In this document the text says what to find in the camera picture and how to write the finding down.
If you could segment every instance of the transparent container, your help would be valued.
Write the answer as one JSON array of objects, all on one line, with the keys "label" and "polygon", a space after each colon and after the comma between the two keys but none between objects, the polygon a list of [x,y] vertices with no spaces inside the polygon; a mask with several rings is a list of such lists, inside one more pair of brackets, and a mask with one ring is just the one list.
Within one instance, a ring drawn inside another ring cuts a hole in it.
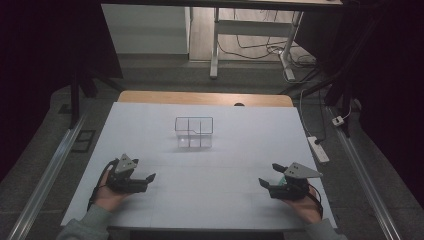
[{"label": "transparent container", "polygon": [[175,133],[178,138],[178,147],[210,148],[212,147],[213,118],[177,117]]}]

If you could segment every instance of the table leg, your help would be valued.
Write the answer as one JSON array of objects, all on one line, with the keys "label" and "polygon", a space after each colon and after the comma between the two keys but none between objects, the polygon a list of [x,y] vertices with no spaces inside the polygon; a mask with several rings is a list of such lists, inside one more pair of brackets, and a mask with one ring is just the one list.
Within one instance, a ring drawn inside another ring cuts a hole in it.
[{"label": "table leg", "polygon": [[213,47],[211,58],[211,72],[210,78],[216,79],[218,77],[218,28],[219,28],[219,8],[215,8],[215,22],[213,31]]},{"label": "table leg", "polygon": [[302,12],[295,12],[294,13],[294,19],[292,20],[292,28],[290,31],[290,34],[287,38],[287,43],[286,46],[284,47],[284,51],[282,53],[280,53],[280,59],[281,59],[281,63],[283,64],[284,67],[284,72],[286,74],[287,77],[287,81],[295,81],[295,77],[293,75],[293,71],[290,68],[290,62],[287,60],[288,55],[290,54],[290,48],[293,44],[294,41],[294,36],[296,35],[297,32],[297,28],[299,26],[299,22],[300,22],[300,18],[302,16]]}]

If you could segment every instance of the white tabletop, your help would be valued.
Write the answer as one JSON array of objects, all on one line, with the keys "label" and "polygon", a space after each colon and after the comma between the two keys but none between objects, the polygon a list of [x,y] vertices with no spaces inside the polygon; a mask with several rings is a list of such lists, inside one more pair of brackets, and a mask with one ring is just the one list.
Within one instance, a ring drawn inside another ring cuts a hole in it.
[{"label": "white tabletop", "polygon": [[[178,148],[176,117],[213,117],[211,148]],[[296,108],[115,103],[62,221],[81,219],[103,168],[126,153],[140,159],[131,178],[156,173],[110,226],[130,229],[293,230],[303,222],[271,199],[258,178],[277,184],[272,163],[316,169]],[[324,218],[336,227],[320,179]]]}]

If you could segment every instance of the person's left hand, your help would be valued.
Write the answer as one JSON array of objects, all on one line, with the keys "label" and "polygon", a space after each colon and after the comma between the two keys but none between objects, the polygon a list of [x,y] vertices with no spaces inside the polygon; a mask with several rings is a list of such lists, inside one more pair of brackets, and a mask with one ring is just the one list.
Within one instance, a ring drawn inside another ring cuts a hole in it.
[{"label": "person's left hand", "polygon": [[109,212],[115,210],[119,204],[121,204],[124,198],[131,195],[131,193],[118,193],[112,191],[109,187],[106,186],[107,176],[109,175],[109,171],[106,171],[102,177],[102,181],[100,182],[99,190],[96,194],[96,200],[94,204],[99,207],[106,209]]}]

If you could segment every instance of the hand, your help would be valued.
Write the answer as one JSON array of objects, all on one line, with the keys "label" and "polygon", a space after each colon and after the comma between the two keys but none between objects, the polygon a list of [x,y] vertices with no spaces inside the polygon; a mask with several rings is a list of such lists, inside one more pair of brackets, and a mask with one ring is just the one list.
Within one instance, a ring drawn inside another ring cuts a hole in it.
[{"label": "hand", "polygon": [[[314,197],[316,196],[316,192],[312,187],[309,187],[309,193],[311,193]],[[299,215],[300,218],[309,224],[317,223],[322,220],[319,214],[318,206],[308,196],[296,201],[283,200],[283,202],[290,205],[290,207],[296,211],[297,215]]]},{"label": "hand", "polygon": [[96,200],[94,201],[94,204],[106,209],[109,212],[112,212],[119,206],[119,204],[121,204],[122,200],[131,195],[131,193],[117,193],[112,191],[109,187],[106,186],[106,180],[108,175],[109,171],[106,171],[102,177],[102,181],[100,182],[100,188],[97,191]]}]

